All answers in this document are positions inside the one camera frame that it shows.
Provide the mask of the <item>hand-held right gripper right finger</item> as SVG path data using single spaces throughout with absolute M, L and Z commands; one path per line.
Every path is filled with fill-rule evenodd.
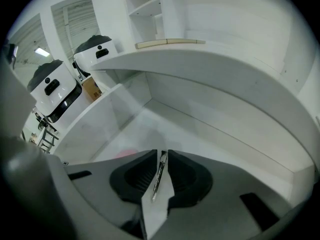
M 302 206 L 292 206 L 245 170 L 168 152 L 175 195 L 157 240 L 284 240 Z

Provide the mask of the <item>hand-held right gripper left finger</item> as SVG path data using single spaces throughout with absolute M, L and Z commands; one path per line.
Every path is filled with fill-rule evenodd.
M 157 150 L 68 165 L 65 171 L 86 202 L 117 228 L 146 239 L 142 197 L 157 172 Z

